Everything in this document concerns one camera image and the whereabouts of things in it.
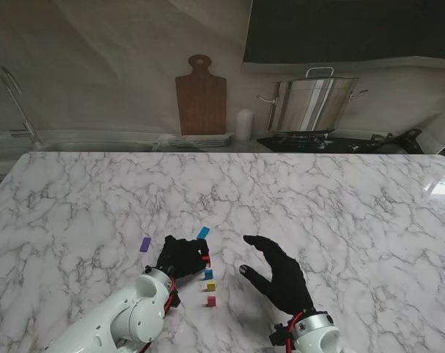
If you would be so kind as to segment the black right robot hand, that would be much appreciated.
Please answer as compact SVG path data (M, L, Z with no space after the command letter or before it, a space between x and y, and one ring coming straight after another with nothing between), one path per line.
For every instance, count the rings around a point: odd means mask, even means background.
M314 311L314 303L300 265L273 240L259 235L244 235L243 239L263 253L271 267L271 279L261 276L248 265L239 272L279 310L289 315Z

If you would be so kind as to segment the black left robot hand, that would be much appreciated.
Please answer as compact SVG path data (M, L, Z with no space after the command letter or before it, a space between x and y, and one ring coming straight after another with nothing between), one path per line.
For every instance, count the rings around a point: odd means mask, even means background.
M204 270L207 265L204 257L208 255L205 239L176 239L173 235L168 235L155 268L169 277L180 279Z

